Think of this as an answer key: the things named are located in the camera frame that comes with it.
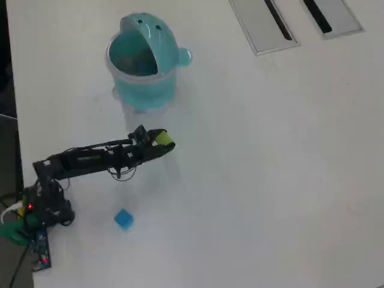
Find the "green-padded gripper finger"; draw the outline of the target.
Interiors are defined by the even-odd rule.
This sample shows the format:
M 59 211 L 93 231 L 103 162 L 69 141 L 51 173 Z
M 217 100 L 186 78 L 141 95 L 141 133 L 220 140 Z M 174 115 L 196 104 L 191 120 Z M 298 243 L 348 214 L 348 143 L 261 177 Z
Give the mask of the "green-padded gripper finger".
M 147 137 L 148 145 L 152 145 L 153 143 L 157 145 L 167 144 L 167 131 L 165 129 L 148 130 Z

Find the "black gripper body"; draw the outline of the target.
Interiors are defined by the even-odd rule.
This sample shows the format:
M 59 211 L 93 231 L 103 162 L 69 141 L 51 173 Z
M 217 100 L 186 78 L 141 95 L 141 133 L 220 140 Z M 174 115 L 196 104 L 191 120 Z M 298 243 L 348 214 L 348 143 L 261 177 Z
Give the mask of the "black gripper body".
M 152 153 L 153 140 L 135 142 L 130 139 L 121 141 L 121 164 L 123 166 L 139 166 L 154 159 Z

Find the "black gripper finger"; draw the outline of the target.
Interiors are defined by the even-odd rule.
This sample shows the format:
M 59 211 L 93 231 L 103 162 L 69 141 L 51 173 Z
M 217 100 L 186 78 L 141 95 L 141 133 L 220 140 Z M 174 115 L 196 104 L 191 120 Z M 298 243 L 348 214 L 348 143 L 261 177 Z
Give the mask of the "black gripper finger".
M 175 148 L 175 143 L 169 143 L 166 145 L 155 145 L 155 146 L 150 146 L 145 149 L 143 152 L 143 161 L 151 161 L 157 158 L 160 158 L 170 151 L 172 151 Z

